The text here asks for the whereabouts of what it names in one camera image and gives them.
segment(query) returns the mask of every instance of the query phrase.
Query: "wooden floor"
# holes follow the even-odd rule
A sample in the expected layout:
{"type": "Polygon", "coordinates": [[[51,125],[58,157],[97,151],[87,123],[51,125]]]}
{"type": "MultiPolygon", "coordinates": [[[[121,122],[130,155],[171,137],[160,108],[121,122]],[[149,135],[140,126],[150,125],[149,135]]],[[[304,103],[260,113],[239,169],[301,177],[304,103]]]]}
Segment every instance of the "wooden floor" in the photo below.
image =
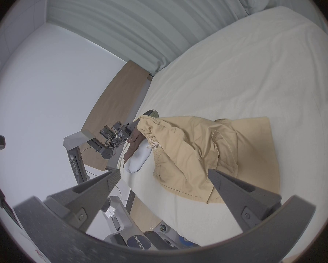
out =
{"type": "Polygon", "coordinates": [[[135,196],[130,216],[142,232],[153,230],[161,222],[137,196],[135,196]]]}

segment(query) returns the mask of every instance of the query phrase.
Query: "brown cloth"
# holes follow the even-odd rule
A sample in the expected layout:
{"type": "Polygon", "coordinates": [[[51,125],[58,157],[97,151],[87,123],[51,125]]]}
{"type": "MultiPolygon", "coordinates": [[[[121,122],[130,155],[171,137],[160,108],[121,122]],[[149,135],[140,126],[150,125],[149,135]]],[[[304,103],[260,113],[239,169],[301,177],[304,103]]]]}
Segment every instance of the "brown cloth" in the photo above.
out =
{"type": "Polygon", "coordinates": [[[124,155],[124,164],[127,162],[127,160],[131,158],[131,156],[135,153],[135,151],[137,150],[141,142],[144,141],[144,139],[144,135],[141,134],[137,128],[135,128],[131,133],[130,138],[128,138],[127,140],[127,142],[130,143],[130,146],[124,155]]]}
{"type": "Polygon", "coordinates": [[[207,177],[216,169],[278,193],[279,169],[267,117],[216,121],[193,116],[140,116],[137,129],[153,148],[153,176],[168,191],[224,203],[207,177]]]}

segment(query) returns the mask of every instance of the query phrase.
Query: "bed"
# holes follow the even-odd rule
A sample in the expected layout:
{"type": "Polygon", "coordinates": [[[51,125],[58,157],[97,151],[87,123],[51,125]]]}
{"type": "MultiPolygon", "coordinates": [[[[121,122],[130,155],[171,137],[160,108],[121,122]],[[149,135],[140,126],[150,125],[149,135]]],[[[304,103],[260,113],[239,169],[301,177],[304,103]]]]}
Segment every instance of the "bed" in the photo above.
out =
{"type": "MultiPolygon", "coordinates": [[[[328,35],[322,29],[286,7],[239,20],[158,72],[137,116],[150,109],[160,117],[269,117],[282,202],[296,194],[316,205],[289,256],[310,244],[328,218],[328,35]]],[[[180,235],[205,246],[241,233],[226,205],[161,187],[152,176],[153,154],[133,174],[124,172],[122,157],[122,179],[180,235]]]]}

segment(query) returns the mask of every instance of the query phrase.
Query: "wooden headboard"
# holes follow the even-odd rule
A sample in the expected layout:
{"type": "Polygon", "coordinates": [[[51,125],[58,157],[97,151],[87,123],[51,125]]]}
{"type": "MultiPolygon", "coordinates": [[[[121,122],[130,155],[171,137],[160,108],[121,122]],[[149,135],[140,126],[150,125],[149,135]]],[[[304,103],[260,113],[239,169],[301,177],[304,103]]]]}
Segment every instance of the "wooden headboard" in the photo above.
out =
{"type": "MultiPolygon", "coordinates": [[[[126,123],[131,108],[140,94],[149,72],[132,61],[128,61],[114,79],[106,87],[95,106],[92,108],[82,129],[87,129],[100,142],[105,142],[105,138],[100,134],[100,130],[108,125],[120,121],[126,123]]],[[[80,151],[87,149],[89,145],[80,145],[80,151]]],[[[108,160],[102,158],[100,153],[92,148],[82,153],[84,164],[99,170],[105,170],[108,160]]]]}

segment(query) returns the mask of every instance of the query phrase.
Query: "gray curtain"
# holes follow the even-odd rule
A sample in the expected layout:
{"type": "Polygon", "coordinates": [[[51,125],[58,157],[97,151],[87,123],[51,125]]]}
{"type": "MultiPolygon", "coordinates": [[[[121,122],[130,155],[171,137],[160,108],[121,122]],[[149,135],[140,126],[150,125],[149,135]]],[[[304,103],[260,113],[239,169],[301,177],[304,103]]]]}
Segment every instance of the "gray curtain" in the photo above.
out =
{"type": "Polygon", "coordinates": [[[236,20],[278,5],[297,11],[299,1],[309,11],[307,0],[49,0],[48,22],[154,75],[236,20]]]}

